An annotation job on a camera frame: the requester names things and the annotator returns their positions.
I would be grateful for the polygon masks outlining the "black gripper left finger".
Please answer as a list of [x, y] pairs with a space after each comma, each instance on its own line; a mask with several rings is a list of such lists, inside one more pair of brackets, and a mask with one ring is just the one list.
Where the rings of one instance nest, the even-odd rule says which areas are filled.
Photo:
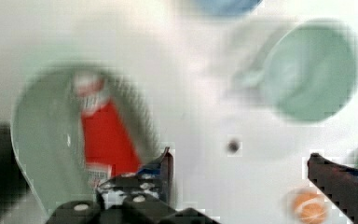
[[171, 199], [173, 156], [165, 147], [160, 156], [143, 165], [136, 173], [117, 175], [104, 180], [96, 189], [102, 209], [122, 205], [130, 196], [151, 195], [165, 203]]

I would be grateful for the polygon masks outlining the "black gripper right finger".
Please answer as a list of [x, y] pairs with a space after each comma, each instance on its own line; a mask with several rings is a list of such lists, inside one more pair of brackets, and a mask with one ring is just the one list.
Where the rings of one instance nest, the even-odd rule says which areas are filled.
[[334, 163], [319, 153], [307, 161], [308, 179], [353, 224], [358, 224], [358, 169]]

